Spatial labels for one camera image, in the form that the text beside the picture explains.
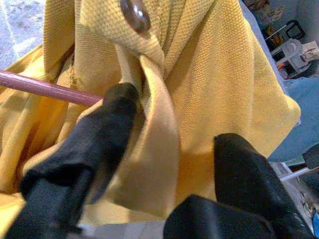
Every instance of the pink stick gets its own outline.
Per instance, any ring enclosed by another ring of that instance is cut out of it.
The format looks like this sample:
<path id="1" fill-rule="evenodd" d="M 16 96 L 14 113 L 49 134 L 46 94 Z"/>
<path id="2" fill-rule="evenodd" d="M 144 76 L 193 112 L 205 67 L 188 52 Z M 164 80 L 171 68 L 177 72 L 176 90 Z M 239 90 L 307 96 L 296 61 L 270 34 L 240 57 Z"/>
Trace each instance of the pink stick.
<path id="1" fill-rule="evenodd" d="M 38 81 L 29 77 L 1 70 L 0 85 L 11 89 L 25 91 L 32 94 L 46 96 L 84 106 L 92 106 L 103 99 L 103 97 L 90 93 L 77 91 L 48 82 Z"/>

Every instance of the gray floor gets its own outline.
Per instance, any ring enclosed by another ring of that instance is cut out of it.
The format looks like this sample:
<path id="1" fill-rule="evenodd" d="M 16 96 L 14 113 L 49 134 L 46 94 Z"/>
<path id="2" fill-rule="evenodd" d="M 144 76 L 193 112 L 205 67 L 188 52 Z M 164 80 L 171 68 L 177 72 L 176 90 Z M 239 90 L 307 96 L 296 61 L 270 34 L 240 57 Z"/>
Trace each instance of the gray floor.
<path id="1" fill-rule="evenodd" d="M 45 0 L 0 0 L 0 69 L 42 43 Z"/>

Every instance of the yellow shirt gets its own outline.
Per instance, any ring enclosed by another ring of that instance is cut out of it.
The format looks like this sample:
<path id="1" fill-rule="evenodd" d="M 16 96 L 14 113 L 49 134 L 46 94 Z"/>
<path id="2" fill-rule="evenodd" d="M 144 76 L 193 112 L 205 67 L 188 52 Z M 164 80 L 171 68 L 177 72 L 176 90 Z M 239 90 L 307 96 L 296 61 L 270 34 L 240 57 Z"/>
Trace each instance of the yellow shirt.
<path id="1" fill-rule="evenodd" d="M 145 117 L 83 222 L 166 217 L 191 193 L 215 199 L 214 136 L 235 132 L 267 157 L 300 116 L 238 0 L 144 2 L 152 26 L 137 34 L 119 0 L 47 0 L 43 46 L 8 69 L 101 96 L 120 80 L 139 90 Z M 23 174 L 98 104 L 85 110 L 0 88 L 0 234 L 23 206 L 16 193 Z"/>

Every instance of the textured yellow fabric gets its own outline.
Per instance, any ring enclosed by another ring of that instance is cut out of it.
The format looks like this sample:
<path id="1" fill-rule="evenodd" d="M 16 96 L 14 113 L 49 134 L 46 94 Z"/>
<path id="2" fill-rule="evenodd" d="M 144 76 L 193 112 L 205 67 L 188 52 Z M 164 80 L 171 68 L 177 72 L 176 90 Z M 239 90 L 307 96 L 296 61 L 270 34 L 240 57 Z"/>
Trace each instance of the textured yellow fabric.
<path id="1" fill-rule="evenodd" d="M 86 207 L 83 222 L 165 217 L 191 193 L 215 199 L 214 136 L 238 133 L 268 156 L 300 116 L 238 0 L 144 2 L 152 27 L 137 34 L 119 0 L 47 0 L 43 47 L 9 68 L 101 96 L 120 81 L 139 90 L 141 112 L 127 152 L 106 194 Z M 86 110 L 6 88 L 0 88 L 0 104 L 4 232 L 23 205 L 17 195 L 8 201 L 22 175 L 98 104 Z"/>

